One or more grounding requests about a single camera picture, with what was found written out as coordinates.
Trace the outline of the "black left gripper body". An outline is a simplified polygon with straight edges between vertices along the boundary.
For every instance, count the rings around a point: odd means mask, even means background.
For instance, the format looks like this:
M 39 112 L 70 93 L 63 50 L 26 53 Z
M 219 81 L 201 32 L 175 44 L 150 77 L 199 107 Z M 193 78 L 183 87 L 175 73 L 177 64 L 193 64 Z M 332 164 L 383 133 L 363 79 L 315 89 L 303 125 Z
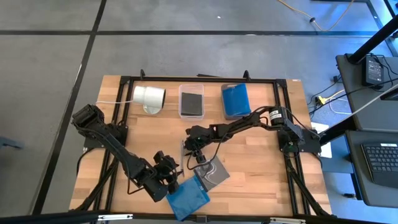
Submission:
M 166 181 L 168 187 L 176 187 L 178 185 L 177 179 L 179 173 L 177 167 L 179 166 L 172 157 L 154 157 L 157 177 L 161 181 Z

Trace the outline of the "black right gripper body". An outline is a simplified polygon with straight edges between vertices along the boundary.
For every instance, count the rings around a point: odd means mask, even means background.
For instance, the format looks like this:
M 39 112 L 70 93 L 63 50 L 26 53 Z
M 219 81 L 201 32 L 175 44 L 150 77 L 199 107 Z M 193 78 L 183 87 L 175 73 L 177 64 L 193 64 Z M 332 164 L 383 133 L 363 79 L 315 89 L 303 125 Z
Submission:
M 184 148 L 193 154 L 201 153 L 205 146 L 220 140 L 220 135 L 215 125 L 211 125 L 209 128 L 195 125 L 186 129 L 185 132 L 187 138 L 184 141 Z

